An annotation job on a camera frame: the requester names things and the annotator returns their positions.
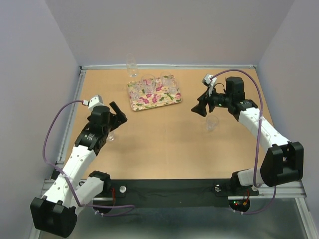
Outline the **small clear glass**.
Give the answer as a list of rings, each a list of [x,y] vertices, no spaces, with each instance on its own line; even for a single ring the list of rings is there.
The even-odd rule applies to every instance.
[[[141,86],[138,82],[135,82],[133,85],[134,90],[139,91],[141,89]]]

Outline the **clear faceted glass tumbler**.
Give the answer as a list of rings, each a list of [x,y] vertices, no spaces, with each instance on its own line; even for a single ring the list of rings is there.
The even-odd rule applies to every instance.
[[[164,86],[170,86],[173,84],[174,76],[170,72],[165,71],[161,73],[160,80]]]

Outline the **tall clear glass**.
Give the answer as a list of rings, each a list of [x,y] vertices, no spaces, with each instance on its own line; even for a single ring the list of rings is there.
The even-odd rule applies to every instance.
[[[126,67],[130,77],[136,77],[138,75],[138,66],[135,57],[131,53],[126,55]]]

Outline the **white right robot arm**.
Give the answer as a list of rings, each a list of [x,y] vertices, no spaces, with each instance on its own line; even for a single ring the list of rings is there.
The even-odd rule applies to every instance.
[[[244,125],[258,140],[266,155],[261,167],[234,172],[229,188],[241,194],[247,186],[274,187],[299,181],[303,177],[304,148],[299,142],[291,142],[282,136],[264,117],[253,100],[245,98],[244,82],[240,77],[226,79],[223,93],[216,91],[217,78],[207,74],[202,83],[207,90],[197,99],[191,111],[206,116],[215,107],[228,109],[238,122]]]

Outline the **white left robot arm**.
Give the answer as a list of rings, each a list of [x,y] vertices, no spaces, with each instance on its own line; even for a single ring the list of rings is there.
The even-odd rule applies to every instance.
[[[66,238],[73,232],[78,215],[98,194],[110,193],[108,175],[96,172],[77,189],[78,183],[107,142],[110,132],[127,122],[126,115],[115,102],[104,105],[99,96],[81,101],[91,114],[72,148],[71,155],[63,168],[57,168],[59,175],[53,185],[41,198],[34,198],[30,204],[34,227],[38,230]]]

